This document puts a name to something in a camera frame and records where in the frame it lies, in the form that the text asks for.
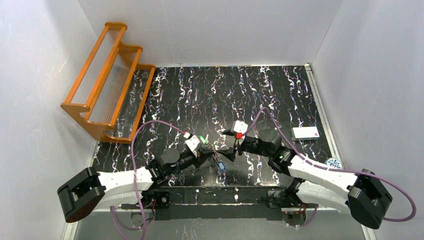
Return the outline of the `green key tag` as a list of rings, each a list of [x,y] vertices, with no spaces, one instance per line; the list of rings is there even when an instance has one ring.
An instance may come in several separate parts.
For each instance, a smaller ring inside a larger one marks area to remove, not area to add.
[[[199,137],[199,139],[200,139],[200,141],[202,142],[203,145],[209,144],[209,135],[208,134],[206,136],[199,135],[198,137]]]

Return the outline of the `blue key tag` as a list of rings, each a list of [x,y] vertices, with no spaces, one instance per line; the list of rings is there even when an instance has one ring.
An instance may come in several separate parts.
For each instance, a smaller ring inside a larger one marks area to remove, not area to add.
[[[225,170],[226,170],[226,165],[225,165],[225,163],[224,163],[223,161],[219,161],[219,162],[217,163],[217,166],[218,166],[218,168],[219,168],[221,171],[225,171]]]

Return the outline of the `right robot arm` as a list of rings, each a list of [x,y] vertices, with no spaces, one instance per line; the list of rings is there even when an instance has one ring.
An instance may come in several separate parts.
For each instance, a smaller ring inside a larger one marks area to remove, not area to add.
[[[380,228],[393,197],[372,171],[349,173],[329,168],[296,153],[294,147],[284,144],[283,137],[270,127],[261,129],[258,137],[231,129],[224,130],[223,134],[235,139],[233,147],[219,150],[230,161],[244,152],[267,157],[268,165],[275,172],[293,177],[295,182],[286,190],[288,197],[337,209],[363,226]]]

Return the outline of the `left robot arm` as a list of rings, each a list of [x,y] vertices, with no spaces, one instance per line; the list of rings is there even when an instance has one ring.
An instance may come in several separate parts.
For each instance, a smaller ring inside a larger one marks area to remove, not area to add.
[[[96,209],[135,205],[142,199],[143,192],[167,184],[190,166],[199,168],[214,155],[214,150],[204,146],[184,151],[169,148],[135,171],[100,172],[95,167],[87,167],[57,189],[65,222],[78,222]]]

